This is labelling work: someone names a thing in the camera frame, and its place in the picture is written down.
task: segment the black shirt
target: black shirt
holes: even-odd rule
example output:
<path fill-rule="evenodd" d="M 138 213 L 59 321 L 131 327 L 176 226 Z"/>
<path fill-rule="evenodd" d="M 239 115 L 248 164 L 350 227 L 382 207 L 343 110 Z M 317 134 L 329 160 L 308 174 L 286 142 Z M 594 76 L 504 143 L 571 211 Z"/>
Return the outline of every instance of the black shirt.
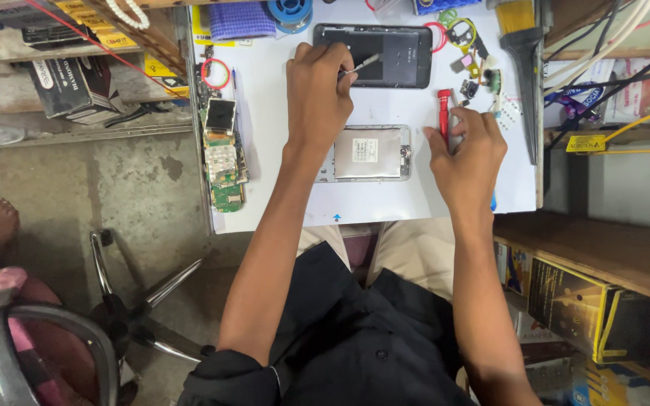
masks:
<path fill-rule="evenodd" d="M 270 362 L 214 353 L 177 404 L 473 404 L 450 303 L 388 270 L 364 291 L 327 243 L 295 262 Z"/>

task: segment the small lcd screen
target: small lcd screen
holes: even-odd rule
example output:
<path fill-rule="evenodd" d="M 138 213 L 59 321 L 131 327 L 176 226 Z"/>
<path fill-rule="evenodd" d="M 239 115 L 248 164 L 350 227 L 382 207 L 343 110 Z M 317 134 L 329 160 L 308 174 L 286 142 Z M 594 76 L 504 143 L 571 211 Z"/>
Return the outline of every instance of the small lcd screen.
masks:
<path fill-rule="evenodd" d="M 235 101 L 210 99 L 207 106 L 207 122 L 204 128 L 231 132 L 235 117 Z"/>

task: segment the white work mat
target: white work mat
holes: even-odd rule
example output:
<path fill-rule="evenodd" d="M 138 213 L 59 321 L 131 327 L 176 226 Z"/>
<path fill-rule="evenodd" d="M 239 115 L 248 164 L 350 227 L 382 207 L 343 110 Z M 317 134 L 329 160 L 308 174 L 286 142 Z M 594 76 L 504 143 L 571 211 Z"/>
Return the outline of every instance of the white work mat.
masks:
<path fill-rule="evenodd" d="M 458 9 L 459 17 L 470 18 L 478 29 L 488 52 L 498 63 L 505 79 L 505 91 L 518 95 L 515 64 L 498 45 L 498 19 L 485 4 Z M 412 17 L 408 25 L 434 21 L 438 14 Z M 257 226 L 280 167 L 282 147 L 287 141 L 287 92 L 285 62 L 295 54 L 300 42 L 312 43 L 313 28 L 318 23 L 378 24 L 365 2 L 340 1 L 332 5 L 315 2 L 313 22 L 302 33 L 278 40 L 255 39 L 252 46 L 216 46 L 214 57 L 223 60 L 237 73 L 238 103 L 247 120 L 242 131 L 251 180 L 244 186 L 245 205 L 234 213 L 219 213 L 212 209 L 216 233 L 251 231 Z M 433 47 L 438 46 L 440 33 L 433 32 Z M 195 44 L 195 54 L 204 52 L 204 45 Z M 433 55 L 430 86 L 427 89 L 363 89 L 350 92 L 355 110 L 348 125 L 405 124 L 411 129 L 412 161 L 410 179 L 402 182 L 318 183 L 305 212 L 304 226 L 369 223 L 426 217 L 448 217 L 448 208 L 440 197 L 430 172 L 430 151 L 423 126 L 438 128 L 439 89 L 453 88 L 458 92 L 467 71 L 453 73 L 450 63 L 462 57 L 456 47 L 446 44 Z M 231 84 L 222 90 L 222 97 L 233 97 Z M 458 93 L 458 100 L 465 97 Z M 481 87 L 471 100 L 471 108 L 487 111 L 493 96 Z M 523 121 L 503 132 L 509 145 L 495 194 L 496 212 L 536 210 L 536 167 L 530 164 Z"/>

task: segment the forearm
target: forearm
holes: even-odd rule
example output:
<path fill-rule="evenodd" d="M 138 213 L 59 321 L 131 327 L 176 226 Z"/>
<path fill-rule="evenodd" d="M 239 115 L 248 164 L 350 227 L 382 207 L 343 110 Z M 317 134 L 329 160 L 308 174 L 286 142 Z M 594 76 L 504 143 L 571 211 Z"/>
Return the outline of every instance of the forearm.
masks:
<path fill-rule="evenodd" d="M 239 351 L 263 366 L 290 288 L 317 162 L 324 159 L 289 144 L 282 155 L 272 196 L 232 282 L 217 344 L 218 350 Z"/>
<path fill-rule="evenodd" d="M 482 404 L 538 404 L 495 268 L 492 214 L 454 219 L 454 232 L 456 338 L 474 391 Z"/>

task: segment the beige pants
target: beige pants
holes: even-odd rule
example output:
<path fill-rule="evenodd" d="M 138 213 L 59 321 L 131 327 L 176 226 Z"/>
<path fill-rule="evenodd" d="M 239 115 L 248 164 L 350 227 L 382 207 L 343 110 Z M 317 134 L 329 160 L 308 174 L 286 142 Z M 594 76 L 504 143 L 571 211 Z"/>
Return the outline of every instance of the beige pants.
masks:
<path fill-rule="evenodd" d="M 338 226 L 304 227 L 298 255 L 322 241 L 327 241 L 349 267 Z M 383 268 L 387 268 L 452 301 L 454 256 L 455 236 L 450 217 L 383 223 L 366 285 L 373 283 Z"/>

